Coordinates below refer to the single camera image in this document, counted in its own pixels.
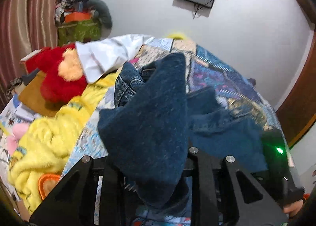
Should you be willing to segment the right human hand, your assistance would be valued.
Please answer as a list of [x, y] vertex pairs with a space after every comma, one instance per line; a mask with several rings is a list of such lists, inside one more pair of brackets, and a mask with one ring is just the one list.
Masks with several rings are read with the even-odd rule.
[[304, 201], [300, 199], [299, 201], [296, 201], [294, 203], [291, 203], [290, 205], [286, 205], [283, 207], [283, 212], [285, 214], [288, 214], [290, 218], [297, 215], [297, 213], [301, 210], [302, 206], [304, 204]]

